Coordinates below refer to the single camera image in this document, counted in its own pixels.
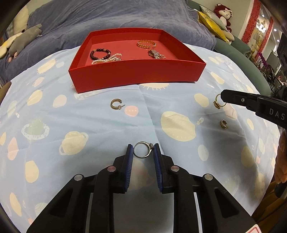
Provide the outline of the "gold hoop earring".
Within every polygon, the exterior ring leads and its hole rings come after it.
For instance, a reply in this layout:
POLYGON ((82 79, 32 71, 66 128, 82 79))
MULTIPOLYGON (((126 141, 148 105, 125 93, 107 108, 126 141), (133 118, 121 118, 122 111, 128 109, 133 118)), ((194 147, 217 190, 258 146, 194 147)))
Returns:
POLYGON ((114 110, 121 110, 124 106, 123 101, 119 98, 115 98, 110 102, 110 107, 114 110))
POLYGON ((223 129, 227 129, 228 126, 227 126, 227 121, 225 119, 222 119, 220 121, 220 126, 223 128, 223 129))

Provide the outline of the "gold cuff bangle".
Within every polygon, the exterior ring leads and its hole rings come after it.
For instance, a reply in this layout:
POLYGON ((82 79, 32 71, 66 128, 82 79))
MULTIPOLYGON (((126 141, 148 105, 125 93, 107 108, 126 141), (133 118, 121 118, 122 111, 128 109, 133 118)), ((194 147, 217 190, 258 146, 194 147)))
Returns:
POLYGON ((157 43, 152 40, 139 40, 137 46, 142 49, 154 49, 157 43))

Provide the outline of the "blue planet print tablecloth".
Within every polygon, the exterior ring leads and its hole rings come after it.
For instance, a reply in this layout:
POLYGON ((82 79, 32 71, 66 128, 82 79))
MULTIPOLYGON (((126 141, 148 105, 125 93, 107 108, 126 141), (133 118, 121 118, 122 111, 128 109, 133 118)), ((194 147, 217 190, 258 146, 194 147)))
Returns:
POLYGON ((228 57, 192 46, 195 83, 146 83, 76 93, 77 49, 44 58, 12 80, 1 104, 1 204, 20 232, 76 174, 90 176, 136 146, 131 180, 114 197, 115 232, 172 232, 173 195, 160 193, 143 142, 189 173, 210 173, 252 214, 273 177, 278 127, 242 106, 214 107, 223 89, 256 93, 228 57), (110 102, 125 105, 114 110, 110 102), (227 129, 220 121, 227 121, 227 129))

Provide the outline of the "red monkey plush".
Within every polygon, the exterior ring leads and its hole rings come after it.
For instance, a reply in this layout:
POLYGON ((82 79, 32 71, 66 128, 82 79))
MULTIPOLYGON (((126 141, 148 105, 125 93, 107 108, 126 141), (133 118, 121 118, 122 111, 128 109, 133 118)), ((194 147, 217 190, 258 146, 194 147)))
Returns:
POLYGON ((227 31, 232 32, 232 29, 230 28, 230 22, 229 22, 230 18, 232 17, 232 10, 225 5, 218 3, 215 6, 214 13, 226 26, 227 31))

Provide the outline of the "gold yellow cushion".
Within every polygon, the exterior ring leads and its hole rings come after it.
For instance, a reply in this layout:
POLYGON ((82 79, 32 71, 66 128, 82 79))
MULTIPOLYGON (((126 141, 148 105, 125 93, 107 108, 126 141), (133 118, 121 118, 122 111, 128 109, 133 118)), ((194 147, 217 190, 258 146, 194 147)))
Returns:
POLYGON ((227 31, 226 26, 218 18, 218 16, 210 9, 200 5, 200 10, 197 11, 198 22, 203 24, 211 34, 231 44, 235 39, 232 32, 227 31))

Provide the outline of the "brown phone case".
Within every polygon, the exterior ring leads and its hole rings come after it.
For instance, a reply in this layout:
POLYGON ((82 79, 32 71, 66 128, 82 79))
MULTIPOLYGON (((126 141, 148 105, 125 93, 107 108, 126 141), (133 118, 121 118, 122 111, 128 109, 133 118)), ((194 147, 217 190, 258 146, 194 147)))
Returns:
POLYGON ((0 88, 0 104, 3 102, 3 99, 5 98, 11 84, 11 81, 9 81, 3 87, 0 88))

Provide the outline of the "red cardboard box tray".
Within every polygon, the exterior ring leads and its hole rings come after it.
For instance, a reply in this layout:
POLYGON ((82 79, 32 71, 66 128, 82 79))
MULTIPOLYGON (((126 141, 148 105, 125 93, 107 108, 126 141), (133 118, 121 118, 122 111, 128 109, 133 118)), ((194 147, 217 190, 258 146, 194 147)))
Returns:
POLYGON ((68 70, 77 93, 151 82, 196 82, 206 64, 191 49, 161 29, 115 28, 87 36, 68 70), (139 40, 157 43, 154 49, 137 46, 139 40), (94 49, 120 53, 119 61, 92 64, 94 49))

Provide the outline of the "flower shaped cream pillow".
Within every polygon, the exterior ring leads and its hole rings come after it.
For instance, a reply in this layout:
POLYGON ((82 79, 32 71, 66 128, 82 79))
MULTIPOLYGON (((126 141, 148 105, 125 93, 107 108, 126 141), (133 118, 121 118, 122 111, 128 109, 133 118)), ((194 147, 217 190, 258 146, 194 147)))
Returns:
POLYGON ((0 58, 2 58, 7 50, 11 47, 11 44, 15 41, 17 37, 19 37, 22 34, 22 32, 19 32, 18 34, 15 34, 8 38, 1 46, 0 46, 0 58))

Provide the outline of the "grey seal plush toy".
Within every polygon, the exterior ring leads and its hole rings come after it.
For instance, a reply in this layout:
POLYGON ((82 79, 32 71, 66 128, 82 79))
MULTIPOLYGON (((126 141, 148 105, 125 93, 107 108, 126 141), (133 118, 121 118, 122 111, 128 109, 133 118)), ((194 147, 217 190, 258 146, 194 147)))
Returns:
POLYGON ((30 27, 13 41, 8 51, 9 63, 12 61, 12 59, 15 59, 28 44, 41 36, 41 27, 42 24, 37 24, 33 27, 30 27))

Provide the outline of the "blue grey bed blanket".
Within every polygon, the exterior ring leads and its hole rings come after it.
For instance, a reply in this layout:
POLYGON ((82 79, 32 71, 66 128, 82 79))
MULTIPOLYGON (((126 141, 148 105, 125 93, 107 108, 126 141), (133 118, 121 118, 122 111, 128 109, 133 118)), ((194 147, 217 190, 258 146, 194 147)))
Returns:
POLYGON ((198 22, 186 1, 50 1, 35 9, 27 26, 41 24, 35 39, 12 62, 1 59, 1 82, 55 52, 80 46, 92 31, 111 28, 162 29, 183 43, 213 50, 215 37, 198 22))

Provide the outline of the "white alpaca plush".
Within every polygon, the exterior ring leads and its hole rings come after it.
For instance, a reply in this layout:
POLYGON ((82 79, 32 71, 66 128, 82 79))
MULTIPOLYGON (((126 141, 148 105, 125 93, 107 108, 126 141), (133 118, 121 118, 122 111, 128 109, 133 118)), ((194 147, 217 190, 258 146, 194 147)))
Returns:
POLYGON ((29 10, 24 6, 13 19, 13 35, 22 32, 27 28, 29 10))

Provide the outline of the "green sofa bed frame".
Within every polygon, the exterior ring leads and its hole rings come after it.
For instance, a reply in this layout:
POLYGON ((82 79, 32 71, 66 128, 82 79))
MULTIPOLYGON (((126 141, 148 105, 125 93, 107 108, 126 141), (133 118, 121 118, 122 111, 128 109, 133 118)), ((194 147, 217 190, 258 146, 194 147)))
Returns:
MULTIPOLYGON (((200 10, 200 4, 195 1, 187 1, 186 4, 194 11, 200 10)), ((269 96, 271 89, 268 82, 259 69, 247 58, 247 53, 251 51, 250 47, 236 36, 234 36, 235 40, 231 44, 224 42, 214 35, 213 37, 216 43, 212 50, 229 57, 239 66, 260 94, 269 96)))

